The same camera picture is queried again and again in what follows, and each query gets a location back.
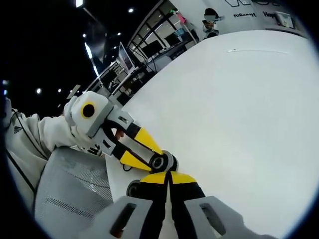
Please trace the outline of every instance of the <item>black ceiling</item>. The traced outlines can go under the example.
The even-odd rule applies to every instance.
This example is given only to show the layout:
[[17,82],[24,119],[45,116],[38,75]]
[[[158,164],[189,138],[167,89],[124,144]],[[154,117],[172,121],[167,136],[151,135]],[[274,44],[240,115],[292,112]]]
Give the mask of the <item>black ceiling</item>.
[[107,29],[107,40],[110,52],[106,62],[110,63],[113,55],[117,55],[120,41],[127,44],[143,19],[160,0],[86,0],[84,7],[88,9]]
[[[83,6],[105,26],[112,47],[127,43],[158,1],[87,0]],[[130,7],[135,9],[131,14]],[[76,84],[82,92],[96,77],[82,36],[87,27],[84,11],[72,0],[60,0],[13,4],[7,12],[8,55],[1,75],[9,80],[7,96],[14,108],[27,115],[57,115],[58,105],[65,103]],[[107,63],[113,54],[117,51],[108,54]],[[40,95],[37,88],[42,88]]]

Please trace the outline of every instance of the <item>white wall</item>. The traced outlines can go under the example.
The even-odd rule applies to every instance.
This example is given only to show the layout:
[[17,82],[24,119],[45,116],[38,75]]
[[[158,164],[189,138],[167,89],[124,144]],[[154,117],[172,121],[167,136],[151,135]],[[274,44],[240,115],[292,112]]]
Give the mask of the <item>white wall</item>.
[[180,13],[194,25],[199,39],[205,37],[202,31],[206,4],[202,0],[170,0],[172,4],[180,11]]
[[170,0],[181,14],[193,25],[195,25],[195,31],[200,39],[203,39],[205,34],[202,31],[205,9],[208,7],[216,10],[219,16],[224,16],[224,23],[231,25],[230,28],[245,29],[241,26],[242,17],[236,17],[235,14],[253,14],[251,21],[253,24],[260,28],[265,29],[270,25],[277,26],[277,22],[274,17],[271,17],[275,11],[282,11],[289,13],[282,6],[269,3],[267,5],[260,5],[253,3],[250,0]]

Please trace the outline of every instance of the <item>white tabletop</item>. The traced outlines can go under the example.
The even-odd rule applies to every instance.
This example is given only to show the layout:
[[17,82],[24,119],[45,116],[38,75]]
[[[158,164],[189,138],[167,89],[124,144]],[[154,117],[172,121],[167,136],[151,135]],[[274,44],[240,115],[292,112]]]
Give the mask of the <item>white tabletop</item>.
[[[307,40],[246,31],[192,47],[123,108],[259,234],[283,238],[319,182],[319,71]],[[147,175],[107,160],[114,200]]]

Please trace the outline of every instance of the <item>ceiling light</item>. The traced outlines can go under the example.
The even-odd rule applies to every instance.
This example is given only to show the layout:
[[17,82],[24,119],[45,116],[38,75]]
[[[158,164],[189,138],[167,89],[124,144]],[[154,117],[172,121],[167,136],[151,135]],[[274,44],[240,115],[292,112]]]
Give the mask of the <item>ceiling light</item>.
[[76,0],[75,4],[76,4],[76,7],[79,7],[83,4],[83,0]]
[[97,76],[99,76],[99,72],[98,72],[98,69],[96,68],[96,66],[93,66],[93,69],[94,69],[94,72]]
[[86,42],[84,43],[84,45],[85,45],[85,49],[89,55],[89,58],[92,59],[93,56],[92,56],[92,52],[91,52],[90,47],[86,44]]

